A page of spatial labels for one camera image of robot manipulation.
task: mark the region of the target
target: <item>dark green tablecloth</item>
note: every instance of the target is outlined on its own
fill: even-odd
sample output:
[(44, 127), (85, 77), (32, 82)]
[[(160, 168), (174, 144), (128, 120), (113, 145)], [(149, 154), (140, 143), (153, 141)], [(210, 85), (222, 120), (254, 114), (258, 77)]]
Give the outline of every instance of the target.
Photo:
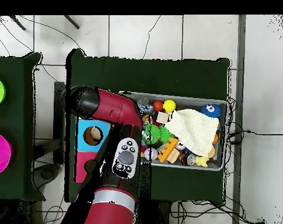
[(0, 80), (6, 89), (0, 104), (0, 134), (12, 145), (8, 167), (0, 173), (0, 199), (42, 200), (32, 183), (33, 67), (41, 54), (0, 57)]
[[(225, 100), (229, 60), (161, 61), (85, 57), (73, 50), (71, 86), (90, 85), (118, 92), (153, 93)], [(71, 117), (71, 150), (75, 147), (75, 117)], [(70, 153), (69, 199), (76, 198), (73, 183), (74, 151)], [(222, 204), (223, 170), (205, 171), (152, 166), (153, 200), (213, 200)]]

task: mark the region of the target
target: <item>circular hole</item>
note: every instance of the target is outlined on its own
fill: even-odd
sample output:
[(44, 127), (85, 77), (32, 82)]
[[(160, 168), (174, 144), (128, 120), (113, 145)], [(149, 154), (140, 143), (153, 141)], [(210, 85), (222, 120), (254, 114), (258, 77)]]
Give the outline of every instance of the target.
[(84, 141), (90, 146), (96, 146), (103, 139), (103, 131), (97, 126), (88, 127), (83, 133)]
[(93, 169), (90, 169), (90, 166), (92, 165), (93, 160), (88, 160), (84, 163), (84, 170), (87, 173), (91, 173)]

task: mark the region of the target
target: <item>stuffed animal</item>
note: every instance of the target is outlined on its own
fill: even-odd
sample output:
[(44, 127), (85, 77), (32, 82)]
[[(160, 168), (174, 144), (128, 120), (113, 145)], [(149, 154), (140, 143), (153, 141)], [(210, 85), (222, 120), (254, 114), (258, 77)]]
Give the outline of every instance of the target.
[(221, 116), (220, 107), (216, 104), (208, 104), (202, 106), (201, 113), (212, 118), (219, 118)]

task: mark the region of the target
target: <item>wooden block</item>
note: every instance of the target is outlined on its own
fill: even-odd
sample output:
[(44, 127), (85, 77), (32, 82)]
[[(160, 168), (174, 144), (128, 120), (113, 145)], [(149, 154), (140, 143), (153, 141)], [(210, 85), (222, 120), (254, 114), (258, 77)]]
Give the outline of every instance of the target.
[(156, 122), (161, 124), (166, 124), (168, 122), (168, 117), (169, 117), (168, 113), (163, 113), (159, 111)]
[(161, 153), (158, 154), (158, 159), (161, 163), (163, 163), (165, 160), (167, 160), (167, 157), (170, 155), (170, 153), (173, 151), (175, 146), (179, 140), (177, 138), (174, 138), (173, 136), (169, 138), (169, 142), (165, 143), (165, 148), (161, 150)]
[(173, 151), (167, 157), (167, 160), (170, 163), (174, 163), (177, 160), (177, 158), (179, 157), (179, 155), (180, 155), (180, 152), (177, 149), (173, 149)]

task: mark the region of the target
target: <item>table leg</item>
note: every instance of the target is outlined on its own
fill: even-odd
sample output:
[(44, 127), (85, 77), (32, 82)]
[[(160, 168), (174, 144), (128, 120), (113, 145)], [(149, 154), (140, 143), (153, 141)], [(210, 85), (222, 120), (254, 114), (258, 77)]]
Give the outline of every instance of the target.
[(77, 24), (76, 22), (74, 22), (74, 21), (73, 21), (73, 19), (72, 19), (72, 18), (70, 18), (69, 16), (65, 16), (65, 15), (64, 15), (64, 17), (65, 17), (65, 18), (67, 18), (67, 19), (68, 19), (68, 21), (69, 21), (69, 22), (71, 22), (71, 23), (75, 26), (75, 28), (77, 28), (77, 29), (79, 29), (79, 28), (80, 28), (80, 27), (78, 26), (78, 24)]

